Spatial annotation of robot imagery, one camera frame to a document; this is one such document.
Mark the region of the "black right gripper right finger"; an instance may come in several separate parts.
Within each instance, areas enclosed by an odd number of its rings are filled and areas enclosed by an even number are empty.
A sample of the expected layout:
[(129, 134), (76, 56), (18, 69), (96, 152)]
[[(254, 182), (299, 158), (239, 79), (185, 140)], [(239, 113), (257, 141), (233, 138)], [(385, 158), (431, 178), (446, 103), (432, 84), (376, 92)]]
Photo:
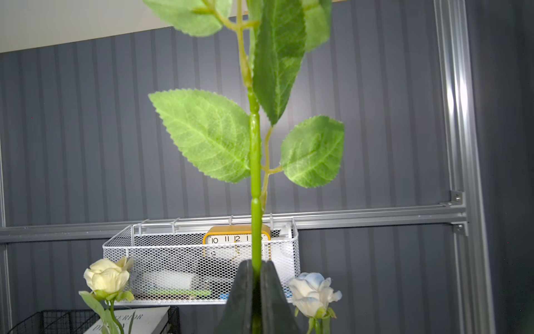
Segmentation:
[(259, 276), (262, 333), (301, 333), (272, 261), (263, 262)]

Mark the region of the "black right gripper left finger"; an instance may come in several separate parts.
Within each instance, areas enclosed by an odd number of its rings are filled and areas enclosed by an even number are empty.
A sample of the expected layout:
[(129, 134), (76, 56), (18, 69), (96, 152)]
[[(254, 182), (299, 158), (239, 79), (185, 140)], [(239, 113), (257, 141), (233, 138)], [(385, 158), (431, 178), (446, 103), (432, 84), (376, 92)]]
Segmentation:
[(245, 260), (238, 267), (221, 321), (214, 333), (252, 333), (253, 292), (252, 260)]

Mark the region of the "pale blue rose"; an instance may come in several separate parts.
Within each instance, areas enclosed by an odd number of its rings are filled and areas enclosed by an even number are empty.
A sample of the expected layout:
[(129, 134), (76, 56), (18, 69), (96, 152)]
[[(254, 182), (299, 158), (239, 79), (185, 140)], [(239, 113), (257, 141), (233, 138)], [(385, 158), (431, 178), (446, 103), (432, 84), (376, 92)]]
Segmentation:
[(307, 333), (331, 333), (331, 320), (337, 316), (330, 305), (342, 299), (342, 292), (334, 291), (331, 284), (331, 278), (317, 272), (302, 273), (287, 283), (292, 293), (294, 317), (300, 313), (307, 317)]

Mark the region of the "cream white rose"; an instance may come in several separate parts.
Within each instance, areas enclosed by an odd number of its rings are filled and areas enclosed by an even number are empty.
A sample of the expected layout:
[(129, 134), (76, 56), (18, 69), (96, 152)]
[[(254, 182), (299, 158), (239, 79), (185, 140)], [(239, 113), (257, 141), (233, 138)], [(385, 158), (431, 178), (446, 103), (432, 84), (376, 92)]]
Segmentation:
[(90, 292), (80, 291), (79, 295), (100, 317), (102, 333), (125, 333), (125, 327), (115, 315), (115, 304), (134, 300), (132, 292), (126, 290), (133, 265), (134, 259), (127, 256), (117, 262), (103, 258), (84, 271), (83, 277)]

